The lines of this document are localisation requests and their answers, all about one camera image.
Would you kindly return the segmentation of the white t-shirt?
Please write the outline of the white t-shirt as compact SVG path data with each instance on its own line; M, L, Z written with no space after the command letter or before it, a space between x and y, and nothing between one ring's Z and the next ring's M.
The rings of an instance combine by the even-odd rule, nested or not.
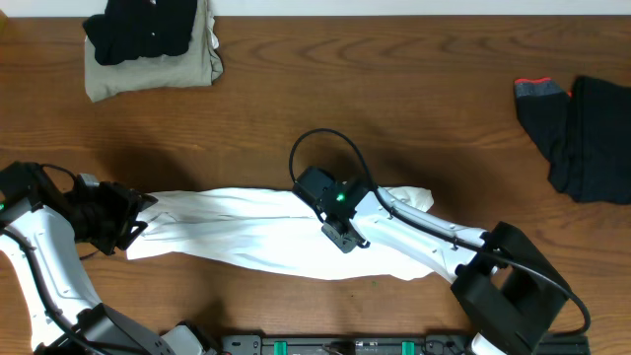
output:
M390 275L409 281L429 267L389 247L340 251L314 211L290 191L217 188L163 191L138 216L147 228L128 259L185 253L235 266L321 280Z

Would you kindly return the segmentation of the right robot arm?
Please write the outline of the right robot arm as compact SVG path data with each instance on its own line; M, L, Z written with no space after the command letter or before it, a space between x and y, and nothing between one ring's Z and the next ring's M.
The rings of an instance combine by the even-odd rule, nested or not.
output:
M361 180L319 176L294 191L316 213L339 249L384 245L445 278L477 326L471 354L533 354L575 295L517 227L464 227L413 208Z

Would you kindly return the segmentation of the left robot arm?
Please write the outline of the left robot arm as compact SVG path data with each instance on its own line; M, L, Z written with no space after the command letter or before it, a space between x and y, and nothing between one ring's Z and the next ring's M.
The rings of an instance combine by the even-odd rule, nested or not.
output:
M15 162L1 172L1 250L27 302L36 354L218 354L220 346L182 321L158 334L106 305L76 246L104 255L127 249L147 228L139 214L156 198L92 175L60 191L48 166Z

